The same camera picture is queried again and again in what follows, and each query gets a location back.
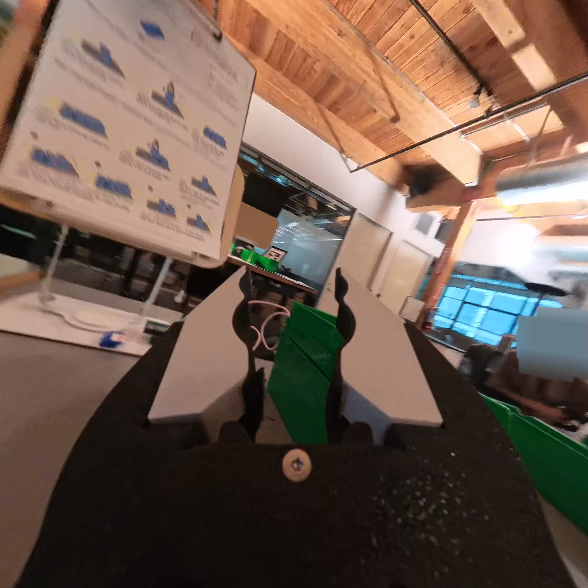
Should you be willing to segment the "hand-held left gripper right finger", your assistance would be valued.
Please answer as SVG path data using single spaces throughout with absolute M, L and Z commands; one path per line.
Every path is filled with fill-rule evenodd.
M 327 442 L 357 423 L 375 445 L 391 445 L 400 425 L 440 429 L 443 417 L 404 321 L 342 268 L 336 269 L 336 328 L 327 391 Z

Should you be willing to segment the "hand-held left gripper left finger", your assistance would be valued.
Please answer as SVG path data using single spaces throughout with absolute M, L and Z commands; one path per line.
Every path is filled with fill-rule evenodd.
M 152 424 L 195 423 L 217 440 L 238 422 L 254 442 L 263 419 L 265 384 L 256 368 L 251 325 L 252 275 L 241 268 L 183 320 L 158 392 Z

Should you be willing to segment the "green plastic bin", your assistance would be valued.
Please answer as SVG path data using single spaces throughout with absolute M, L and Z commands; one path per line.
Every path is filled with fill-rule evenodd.
M 268 393 L 296 443 L 326 443 L 325 402 L 342 343 L 336 317 L 293 302 L 282 330 Z M 523 460 L 539 494 L 587 532 L 587 441 L 507 403 L 481 395 Z

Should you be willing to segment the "white door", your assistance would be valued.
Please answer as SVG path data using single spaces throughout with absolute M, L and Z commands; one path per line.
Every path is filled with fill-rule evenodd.
M 342 245 L 342 272 L 371 290 L 392 236 L 390 230 L 356 213 Z
M 433 256 L 403 240 L 392 255 L 377 297 L 393 313 L 400 315 L 407 297 L 413 296 Z

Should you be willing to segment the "large window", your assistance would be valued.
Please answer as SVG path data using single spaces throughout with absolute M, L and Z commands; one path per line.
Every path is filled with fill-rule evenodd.
M 529 290 L 509 269 L 457 262 L 436 307 L 430 334 L 467 351 L 478 343 L 497 346 L 505 334 L 517 333 L 520 316 L 563 304 L 560 296 Z

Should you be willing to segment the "long wooden-edged desk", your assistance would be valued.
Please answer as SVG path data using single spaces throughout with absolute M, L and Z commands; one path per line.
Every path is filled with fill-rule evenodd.
M 276 282 L 291 285 L 294 288 L 296 288 L 297 290 L 302 290 L 302 291 L 305 291 L 305 292 L 310 293 L 312 295 L 317 295 L 319 293 L 318 290 L 308 286 L 307 284 L 305 284 L 303 282 L 299 282 L 299 281 L 294 280 L 290 277 L 283 276 L 279 273 L 269 272 L 266 269 L 260 268 L 260 267 L 256 266 L 255 264 L 246 262 L 246 261 L 244 261 L 240 258 L 237 258 L 231 254 L 228 256 L 227 262 L 231 263 L 232 265 L 235 265 L 235 266 L 248 268 L 251 270 L 251 272 L 256 273 L 258 275 L 261 275 L 261 276 L 265 276 L 268 279 L 274 280 Z

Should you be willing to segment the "tan board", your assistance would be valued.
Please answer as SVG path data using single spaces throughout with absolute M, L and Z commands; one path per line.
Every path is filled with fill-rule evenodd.
M 271 246 L 279 226 L 276 217 L 241 202 L 233 237 L 260 249 L 267 249 Z

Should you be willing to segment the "black panel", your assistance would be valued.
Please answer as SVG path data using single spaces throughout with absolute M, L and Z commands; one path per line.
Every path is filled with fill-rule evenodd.
M 288 191 L 279 184 L 247 182 L 242 201 L 270 217 L 277 218 L 288 198 Z

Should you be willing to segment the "grey wood-edged table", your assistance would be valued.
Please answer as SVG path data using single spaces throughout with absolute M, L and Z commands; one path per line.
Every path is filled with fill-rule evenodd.
M 23 259 L 1 254 L 1 293 L 40 281 L 42 270 Z

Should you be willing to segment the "wooden post with red signs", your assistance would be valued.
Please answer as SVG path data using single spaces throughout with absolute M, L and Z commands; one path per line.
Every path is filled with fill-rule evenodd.
M 452 228 L 447 236 L 445 247 L 434 265 L 432 274 L 423 291 L 423 307 L 416 322 L 416 326 L 423 328 L 428 323 L 430 312 L 437 306 L 445 286 L 452 275 L 455 263 L 459 260 L 459 255 L 464 246 L 469 233 L 472 230 L 478 213 L 480 203 L 478 201 L 466 202 L 460 207 L 459 213 L 455 218 Z

